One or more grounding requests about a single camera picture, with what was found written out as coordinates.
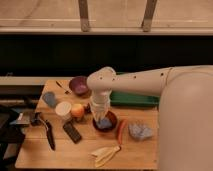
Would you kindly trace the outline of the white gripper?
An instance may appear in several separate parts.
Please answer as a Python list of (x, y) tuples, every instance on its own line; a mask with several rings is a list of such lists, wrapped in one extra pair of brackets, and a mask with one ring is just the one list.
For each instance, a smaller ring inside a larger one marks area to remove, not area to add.
[(95, 122), (105, 120), (110, 108), (110, 91), (93, 91), (90, 97), (90, 108)]

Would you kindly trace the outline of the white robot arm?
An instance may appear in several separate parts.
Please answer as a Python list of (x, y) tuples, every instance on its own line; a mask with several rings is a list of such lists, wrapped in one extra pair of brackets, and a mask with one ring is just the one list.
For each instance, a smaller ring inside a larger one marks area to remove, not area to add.
[(213, 171), (213, 65), (117, 74), (104, 67), (87, 78), (100, 120), (113, 91), (158, 96), (158, 171)]

